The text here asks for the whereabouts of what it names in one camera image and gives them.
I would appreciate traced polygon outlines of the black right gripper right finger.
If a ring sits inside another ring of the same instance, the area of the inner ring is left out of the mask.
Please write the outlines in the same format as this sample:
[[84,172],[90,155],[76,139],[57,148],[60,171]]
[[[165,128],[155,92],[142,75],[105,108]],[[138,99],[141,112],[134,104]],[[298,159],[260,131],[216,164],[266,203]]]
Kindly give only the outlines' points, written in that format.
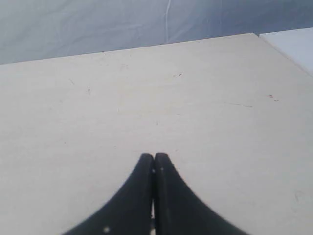
[[181,178],[169,156],[155,155],[157,235],[245,235],[202,202]]

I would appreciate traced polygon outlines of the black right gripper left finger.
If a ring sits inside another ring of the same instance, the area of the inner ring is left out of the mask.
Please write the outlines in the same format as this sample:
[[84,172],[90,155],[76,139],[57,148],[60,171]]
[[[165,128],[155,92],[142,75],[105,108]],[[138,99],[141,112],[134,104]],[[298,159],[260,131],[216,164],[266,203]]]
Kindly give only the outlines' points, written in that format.
[[65,234],[149,235],[153,166],[153,156],[142,154],[119,191],[101,209]]

